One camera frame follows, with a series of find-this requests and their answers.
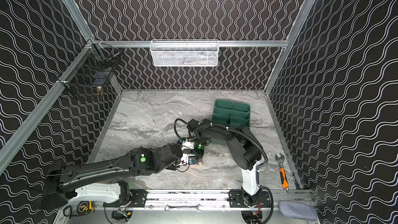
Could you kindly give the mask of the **green divided plastic tray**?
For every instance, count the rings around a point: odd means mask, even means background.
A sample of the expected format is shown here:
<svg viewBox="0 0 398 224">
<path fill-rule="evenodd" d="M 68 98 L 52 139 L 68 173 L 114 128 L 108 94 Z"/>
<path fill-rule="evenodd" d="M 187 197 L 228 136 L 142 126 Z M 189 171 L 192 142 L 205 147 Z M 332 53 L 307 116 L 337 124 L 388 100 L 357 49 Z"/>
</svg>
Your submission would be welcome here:
<svg viewBox="0 0 398 224">
<path fill-rule="evenodd" d="M 244 125 L 250 129 L 250 110 L 247 103 L 217 99 L 211 121 L 225 127 L 238 128 Z"/>
</svg>

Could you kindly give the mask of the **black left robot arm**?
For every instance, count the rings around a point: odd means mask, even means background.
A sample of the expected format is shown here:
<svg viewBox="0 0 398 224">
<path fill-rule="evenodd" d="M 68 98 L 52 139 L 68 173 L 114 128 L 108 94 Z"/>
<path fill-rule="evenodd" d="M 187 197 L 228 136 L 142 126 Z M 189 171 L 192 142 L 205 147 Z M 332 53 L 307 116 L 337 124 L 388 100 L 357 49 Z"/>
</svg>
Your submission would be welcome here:
<svg viewBox="0 0 398 224">
<path fill-rule="evenodd" d="M 116 178 L 149 176 L 162 170 L 176 170 L 183 152 L 178 144 L 161 148 L 137 148 L 125 155 L 106 161 L 65 165 L 56 160 L 44 175 L 45 184 L 39 208 L 52 211 L 78 196 L 77 189 L 89 184 Z"/>
</svg>

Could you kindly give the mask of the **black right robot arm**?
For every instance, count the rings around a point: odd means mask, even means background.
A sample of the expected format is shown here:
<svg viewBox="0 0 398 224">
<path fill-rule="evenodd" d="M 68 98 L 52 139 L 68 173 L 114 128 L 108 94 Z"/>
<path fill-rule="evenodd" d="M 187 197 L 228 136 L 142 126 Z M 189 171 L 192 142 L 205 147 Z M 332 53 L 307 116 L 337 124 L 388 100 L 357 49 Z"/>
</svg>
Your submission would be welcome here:
<svg viewBox="0 0 398 224">
<path fill-rule="evenodd" d="M 261 143 L 246 126 L 228 127 L 209 119 L 192 119 L 186 127 L 191 134 L 190 140 L 201 144 L 214 141 L 225 144 L 234 162 L 241 168 L 243 193 L 249 197 L 257 197 L 261 193 L 259 170 L 268 164 L 268 157 Z"/>
</svg>

